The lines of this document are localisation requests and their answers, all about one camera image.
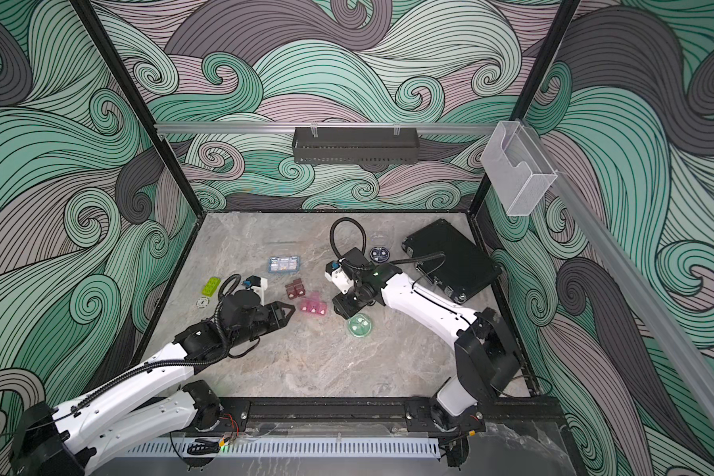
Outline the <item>pink pillbox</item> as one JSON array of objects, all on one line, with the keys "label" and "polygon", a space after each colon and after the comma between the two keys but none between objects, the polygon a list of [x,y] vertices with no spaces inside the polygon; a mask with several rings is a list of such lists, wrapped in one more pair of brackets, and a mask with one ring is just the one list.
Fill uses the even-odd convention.
[{"label": "pink pillbox", "polygon": [[301,299],[299,309],[303,313],[324,317],[328,312],[328,304],[318,293],[313,293],[311,296],[305,296]]}]

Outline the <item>green round pillbox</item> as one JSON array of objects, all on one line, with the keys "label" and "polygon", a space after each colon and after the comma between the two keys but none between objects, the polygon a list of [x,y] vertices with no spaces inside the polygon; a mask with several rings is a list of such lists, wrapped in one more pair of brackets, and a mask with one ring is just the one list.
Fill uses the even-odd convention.
[{"label": "green round pillbox", "polygon": [[373,323],[367,315],[358,313],[347,321],[347,331],[355,338],[363,338],[368,336],[373,330]]}]

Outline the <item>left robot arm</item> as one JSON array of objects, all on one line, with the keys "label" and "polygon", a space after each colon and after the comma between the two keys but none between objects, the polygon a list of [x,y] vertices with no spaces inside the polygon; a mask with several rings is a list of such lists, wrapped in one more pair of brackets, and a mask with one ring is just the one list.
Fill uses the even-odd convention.
[{"label": "left robot arm", "polygon": [[16,475],[89,475],[122,452],[170,432],[213,430],[222,404],[198,373],[254,349],[284,328],[296,308],[262,303],[257,293],[223,297],[214,314],[180,332],[151,358],[98,388],[55,407],[41,402],[23,412],[13,436]]}]

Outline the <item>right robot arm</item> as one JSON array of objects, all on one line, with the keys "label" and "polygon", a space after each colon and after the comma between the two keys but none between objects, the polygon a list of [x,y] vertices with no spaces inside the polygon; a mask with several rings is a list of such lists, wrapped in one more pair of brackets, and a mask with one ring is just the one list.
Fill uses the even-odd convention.
[{"label": "right robot arm", "polygon": [[398,265],[372,265],[354,248],[324,267],[337,287],[335,312],[351,319],[364,307],[382,305],[408,315],[451,348],[455,374],[432,397],[434,424],[449,432],[469,410],[494,405],[521,371],[521,352],[498,311],[458,305],[421,286]]}]

